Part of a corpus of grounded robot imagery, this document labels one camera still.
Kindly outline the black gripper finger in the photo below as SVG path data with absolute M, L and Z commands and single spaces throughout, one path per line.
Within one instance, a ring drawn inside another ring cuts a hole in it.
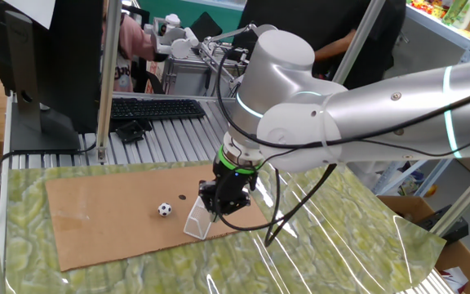
M 198 195 L 206 210 L 216 216 L 221 213 L 221 206 L 219 204 L 219 196 L 217 196 L 218 185 L 216 180 L 206 181 L 200 180 L 198 186 Z
M 230 215 L 238 210 L 250 206 L 251 197 L 247 192 L 238 191 L 222 197 L 222 214 Z

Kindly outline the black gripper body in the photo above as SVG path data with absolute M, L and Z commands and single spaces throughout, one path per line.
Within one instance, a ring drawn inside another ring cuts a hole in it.
M 242 191 L 246 186 L 255 189 L 257 171 L 253 167 L 239 167 L 222 161 L 213 163 L 213 172 L 218 185 L 218 193 Z

